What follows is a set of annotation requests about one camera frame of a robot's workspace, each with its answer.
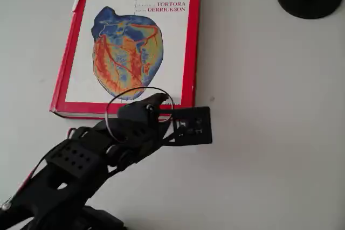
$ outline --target anatomy textbook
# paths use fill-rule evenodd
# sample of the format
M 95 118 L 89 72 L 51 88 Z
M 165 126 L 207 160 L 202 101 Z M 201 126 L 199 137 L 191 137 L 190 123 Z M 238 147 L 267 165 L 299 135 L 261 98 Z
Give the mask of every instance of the anatomy textbook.
M 102 118 L 111 98 L 145 86 L 193 106 L 198 18 L 199 0 L 75 0 L 50 111 Z M 156 92 L 128 92 L 109 112 Z

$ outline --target white surface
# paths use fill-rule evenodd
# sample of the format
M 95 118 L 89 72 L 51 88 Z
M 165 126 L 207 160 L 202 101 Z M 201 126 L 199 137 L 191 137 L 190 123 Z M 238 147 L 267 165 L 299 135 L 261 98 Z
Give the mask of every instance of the white surface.
M 185 11 L 147 11 L 148 6 L 152 8 L 162 7 L 158 6 L 158 2 L 185 3 Z M 66 101 L 107 103 L 112 98 L 95 77 L 92 60 L 94 39 L 91 34 L 91 28 L 94 25 L 94 19 L 97 14 L 106 6 L 114 9 L 115 13 L 119 16 L 146 16 L 157 24 L 163 38 L 163 60 L 149 86 L 163 88 L 172 96 L 176 104 L 181 104 L 189 0 L 87 0 L 80 27 L 78 44 L 75 49 Z M 159 91 L 146 89 L 135 101 L 147 98 L 157 92 Z M 114 103 L 130 102 L 132 101 L 120 99 L 114 101 Z
M 73 0 L 0 4 L 5 200 L 69 127 L 94 121 L 47 111 Z M 277 0 L 202 0 L 197 104 L 211 106 L 214 144 L 162 148 L 89 203 L 138 230 L 342 229 L 344 18 L 344 4 L 308 21 Z

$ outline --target screw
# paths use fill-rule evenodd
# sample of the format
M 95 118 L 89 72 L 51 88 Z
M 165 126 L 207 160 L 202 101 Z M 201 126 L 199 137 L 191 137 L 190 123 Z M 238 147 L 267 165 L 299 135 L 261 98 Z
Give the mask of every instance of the screw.
M 2 204 L 1 209 L 3 211 L 6 211 L 6 210 L 8 210 L 11 207 L 11 205 L 12 204 L 10 202 L 5 202 L 4 204 Z

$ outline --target white table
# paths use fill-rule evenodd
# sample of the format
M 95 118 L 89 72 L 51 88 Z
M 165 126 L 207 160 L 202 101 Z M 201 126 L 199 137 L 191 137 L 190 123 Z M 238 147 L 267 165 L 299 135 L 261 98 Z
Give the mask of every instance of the white table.
M 95 123 L 48 112 L 72 4 L 0 0 L 1 201 L 69 127 Z M 196 100 L 214 144 L 162 148 L 89 203 L 138 230 L 341 229 L 345 4 L 321 20 L 277 0 L 201 4 Z

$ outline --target cable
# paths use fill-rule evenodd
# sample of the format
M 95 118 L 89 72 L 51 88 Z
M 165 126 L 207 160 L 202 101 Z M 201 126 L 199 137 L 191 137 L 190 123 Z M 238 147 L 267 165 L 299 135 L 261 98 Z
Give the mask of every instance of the cable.
M 115 96 L 114 98 L 112 98 L 110 100 L 110 102 L 108 102 L 107 104 L 107 107 L 106 107 L 106 111 L 104 113 L 104 117 L 105 117 L 105 121 L 106 121 L 106 126 L 107 126 L 107 129 L 108 129 L 108 132 L 109 134 L 112 136 L 113 139 L 115 139 L 116 141 L 118 141 L 119 143 L 122 143 L 123 141 L 119 141 L 113 134 L 112 130 L 110 129 L 110 126 L 109 126 L 109 122 L 108 122 L 108 118 L 109 118 L 109 115 L 108 115 L 108 109 L 109 109 L 109 106 L 110 104 L 112 104 L 113 101 L 115 101 L 115 99 L 119 98 L 121 95 L 124 95 L 130 91 L 133 91 L 133 90 L 137 90 L 137 89 L 155 89 L 155 90 L 159 90 L 159 91 L 162 91 L 163 93 L 167 94 L 169 96 L 169 99 L 171 100 L 171 108 L 172 110 L 175 109 L 175 104 L 174 104 L 174 101 L 173 101 L 173 98 L 170 96 L 170 94 L 168 94 L 166 91 L 164 91 L 163 89 L 160 89 L 158 87 L 153 87 L 153 86 L 141 86 L 141 87 L 134 87 L 134 88 L 131 88 L 129 90 L 126 90 L 120 94 L 118 94 L 117 96 Z M 162 121 L 161 123 L 163 122 L 167 122 L 168 120 L 170 120 L 172 118 L 172 115 L 169 116 L 169 118 L 167 118 L 165 121 Z

